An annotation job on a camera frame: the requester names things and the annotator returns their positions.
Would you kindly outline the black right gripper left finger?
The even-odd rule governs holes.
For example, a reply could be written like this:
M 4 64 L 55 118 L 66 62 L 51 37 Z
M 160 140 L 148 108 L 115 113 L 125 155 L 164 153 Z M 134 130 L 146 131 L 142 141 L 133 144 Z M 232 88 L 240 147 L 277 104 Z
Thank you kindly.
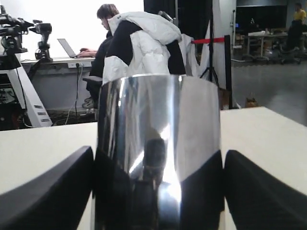
M 83 146 L 39 177 L 0 196 L 2 230 L 75 230 L 93 183 L 94 157 Z

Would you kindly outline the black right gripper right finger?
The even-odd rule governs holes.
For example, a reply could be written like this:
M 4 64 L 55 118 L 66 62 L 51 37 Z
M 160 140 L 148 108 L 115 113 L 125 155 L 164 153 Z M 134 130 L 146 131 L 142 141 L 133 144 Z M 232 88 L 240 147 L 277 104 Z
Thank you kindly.
M 224 183 L 225 198 L 238 230 L 307 228 L 307 196 L 236 150 L 226 154 Z

